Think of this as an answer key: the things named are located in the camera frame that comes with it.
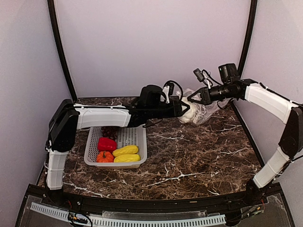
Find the yellow vegetable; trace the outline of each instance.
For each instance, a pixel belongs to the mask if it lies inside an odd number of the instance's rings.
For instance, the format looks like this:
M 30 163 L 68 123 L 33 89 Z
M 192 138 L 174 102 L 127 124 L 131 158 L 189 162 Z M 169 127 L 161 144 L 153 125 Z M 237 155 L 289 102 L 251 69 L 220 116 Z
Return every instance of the yellow vegetable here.
M 137 162 L 140 161 L 140 155 L 137 154 L 125 154 L 119 155 L 114 159 L 114 162 Z
M 119 155 L 125 154 L 137 154 L 139 148 L 136 145 L 128 145 L 123 148 L 117 149 L 113 151 L 113 156 L 118 157 Z

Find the plastic basket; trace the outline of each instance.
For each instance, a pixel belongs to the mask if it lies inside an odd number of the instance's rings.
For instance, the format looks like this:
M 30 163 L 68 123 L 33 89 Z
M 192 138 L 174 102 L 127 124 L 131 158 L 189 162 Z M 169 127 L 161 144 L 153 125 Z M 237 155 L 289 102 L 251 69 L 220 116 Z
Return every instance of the plastic basket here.
M 121 162 L 121 163 L 99 163 L 96 162 L 97 155 L 100 153 L 97 149 L 99 138 L 102 137 L 102 127 L 91 127 L 89 137 L 84 153 L 84 161 L 87 165 L 97 166 L 102 169 L 133 169 L 139 166 L 147 159 L 146 130 L 142 126 L 137 128 L 120 128 L 117 132 L 117 148 L 127 145 L 137 145 L 138 154 L 141 160 L 138 162 Z

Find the brown marble surface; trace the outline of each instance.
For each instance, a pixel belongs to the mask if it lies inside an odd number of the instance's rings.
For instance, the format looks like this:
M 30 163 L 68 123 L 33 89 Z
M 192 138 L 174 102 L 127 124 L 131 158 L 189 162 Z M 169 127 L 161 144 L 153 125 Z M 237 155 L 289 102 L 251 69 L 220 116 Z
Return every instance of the brown marble surface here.
M 132 98 L 86 98 L 85 105 L 128 104 Z M 148 158 L 138 169 L 104 170 L 85 164 L 89 130 L 77 132 L 67 156 L 64 190 L 116 199 L 171 200 L 245 190 L 260 169 L 258 159 L 231 107 L 200 126 L 164 119 L 146 129 Z M 39 186 L 43 186 L 45 174 Z

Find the transparent plastic bag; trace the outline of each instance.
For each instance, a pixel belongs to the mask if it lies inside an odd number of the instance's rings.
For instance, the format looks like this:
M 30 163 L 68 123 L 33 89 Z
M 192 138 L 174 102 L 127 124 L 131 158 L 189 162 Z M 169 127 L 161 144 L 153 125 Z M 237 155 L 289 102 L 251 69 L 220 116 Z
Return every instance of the transparent plastic bag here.
M 182 101 L 190 105 L 190 109 L 182 116 L 179 117 L 181 123 L 190 123 L 192 122 L 195 125 L 200 125 L 206 122 L 213 113 L 217 112 L 220 108 L 217 105 L 217 102 L 213 102 L 210 105 L 202 105 L 198 103 L 192 103 L 187 100 L 187 97 L 194 93 L 191 89 L 186 89 L 183 92 Z M 196 100 L 201 100 L 199 95 L 193 97 Z M 220 107 L 225 107 L 228 104 L 229 99 L 225 99 L 220 102 Z

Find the orange pumpkin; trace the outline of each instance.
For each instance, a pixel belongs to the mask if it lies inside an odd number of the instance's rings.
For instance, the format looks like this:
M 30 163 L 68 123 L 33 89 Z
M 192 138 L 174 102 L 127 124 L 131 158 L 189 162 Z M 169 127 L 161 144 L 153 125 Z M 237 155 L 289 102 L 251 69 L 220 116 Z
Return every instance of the orange pumpkin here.
M 101 151 L 97 156 L 97 162 L 114 162 L 115 157 L 108 151 Z

